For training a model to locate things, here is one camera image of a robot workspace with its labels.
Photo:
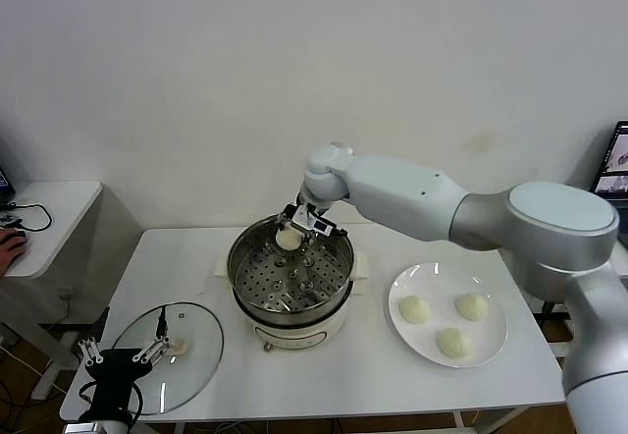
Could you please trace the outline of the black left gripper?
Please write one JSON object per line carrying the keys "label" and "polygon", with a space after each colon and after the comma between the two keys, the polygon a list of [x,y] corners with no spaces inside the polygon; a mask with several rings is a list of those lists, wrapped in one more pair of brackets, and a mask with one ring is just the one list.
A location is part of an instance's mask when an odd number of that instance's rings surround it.
{"label": "black left gripper", "polygon": [[95,383],[87,420],[138,420],[143,410],[143,395],[137,385],[150,373],[150,363],[159,361],[171,347],[166,306],[159,309],[155,337],[142,349],[113,349],[100,352],[109,308],[91,325],[88,335],[78,341],[82,361]]}

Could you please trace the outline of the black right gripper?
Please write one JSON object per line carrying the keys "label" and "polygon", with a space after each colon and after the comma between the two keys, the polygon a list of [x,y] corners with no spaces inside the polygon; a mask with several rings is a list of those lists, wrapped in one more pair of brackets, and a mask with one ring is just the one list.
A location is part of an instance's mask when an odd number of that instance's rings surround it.
{"label": "black right gripper", "polygon": [[316,244],[316,236],[346,237],[347,230],[340,228],[316,212],[311,204],[288,204],[284,213],[277,216],[277,227],[282,231],[289,224],[300,233],[304,234],[302,245],[312,248]]}

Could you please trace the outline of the person's bare hand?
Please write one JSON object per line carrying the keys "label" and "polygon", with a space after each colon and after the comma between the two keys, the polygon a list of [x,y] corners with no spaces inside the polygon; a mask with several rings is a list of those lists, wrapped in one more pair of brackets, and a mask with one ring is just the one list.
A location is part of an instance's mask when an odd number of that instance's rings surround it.
{"label": "person's bare hand", "polygon": [[26,233],[16,229],[2,229],[0,234],[0,276],[3,277],[14,261],[26,251]]}

